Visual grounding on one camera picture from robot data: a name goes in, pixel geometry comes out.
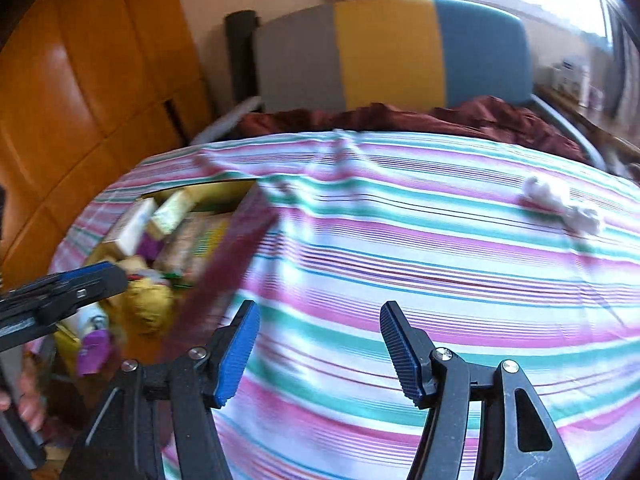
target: blue gripper pad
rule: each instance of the blue gripper pad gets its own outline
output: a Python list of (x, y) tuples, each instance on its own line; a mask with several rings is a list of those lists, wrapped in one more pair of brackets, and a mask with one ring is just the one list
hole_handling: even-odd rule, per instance
[(422, 366), (416, 352), (421, 348), (414, 348), (412, 341), (415, 330), (402, 314), (395, 301), (387, 301), (380, 309), (380, 332), (385, 340), (386, 350), (396, 369), (396, 375), (400, 380), (404, 395), (411, 399), (416, 406), (426, 396), (422, 386)]
[(253, 301), (243, 301), (230, 325), (218, 331), (233, 331), (218, 369), (218, 385), (213, 397), (219, 406), (236, 394), (238, 384), (254, 348), (255, 338), (260, 330), (260, 309)]

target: striped bedsheet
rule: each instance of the striped bedsheet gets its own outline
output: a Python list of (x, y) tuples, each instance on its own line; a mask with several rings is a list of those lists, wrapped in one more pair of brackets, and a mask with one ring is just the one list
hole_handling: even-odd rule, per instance
[[(598, 238), (526, 205), (531, 172), (604, 209)], [(378, 327), (396, 300), (469, 362), (513, 358), (583, 480), (640, 425), (640, 189), (562, 158), (397, 132), (281, 134), (142, 162), (78, 217), (50, 270), (78, 267), (140, 194), (255, 177), (278, 209), (234, 299), (262, 325), (239, 391), (214, 412), (236, 479), (402, 479), (426, 412), (402, 395)], [(471, 479), (480, 406), (460, 478)], [(178, 478), (175, 449), (166, 472)]]

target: brown blanket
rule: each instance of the brown blanket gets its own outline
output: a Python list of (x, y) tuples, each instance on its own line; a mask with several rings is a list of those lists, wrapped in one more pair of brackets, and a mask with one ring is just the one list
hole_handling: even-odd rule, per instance
[(302, 108), (276, 114), (252, 113), (245, 115), (236, 126), (235, 136), (242, 139), (278, 133), (324, 132), (334, 128), (475, 137), (585, 161), (578, 144), (531, 110), (511, 106), (490, 96), (473, 99), (460, 108), (434, 108), (429, 114), (404, 112), (381, 103), (338, 114)]

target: purple object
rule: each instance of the purple object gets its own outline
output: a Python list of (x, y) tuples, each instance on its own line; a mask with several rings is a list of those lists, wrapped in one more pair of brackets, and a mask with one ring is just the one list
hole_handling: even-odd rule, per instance
[(111, 354), (111, 337), (108, 330), (94, 330), (82, 339), (82, 347), (76, 361), (76, 375), (83, 377), (97, 374)]
[(156, 260), (163, 247), (164, 242), (162, 240), (154, 240), (148, 233), (144, 233), (136, 254), (142, 256), (147, 264), (150, 265)]

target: crumpled white cloth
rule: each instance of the crumpled white cloth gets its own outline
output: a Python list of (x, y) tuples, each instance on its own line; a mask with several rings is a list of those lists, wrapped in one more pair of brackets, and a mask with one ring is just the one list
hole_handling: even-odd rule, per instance
[(525, 179), (522, 193), (530, 202), (557, 212), (567, 227), (578, 233), (595, 236), (606, 227), (602, 210), (591, 202), (572, 200), (564, 180), (533, 174)]

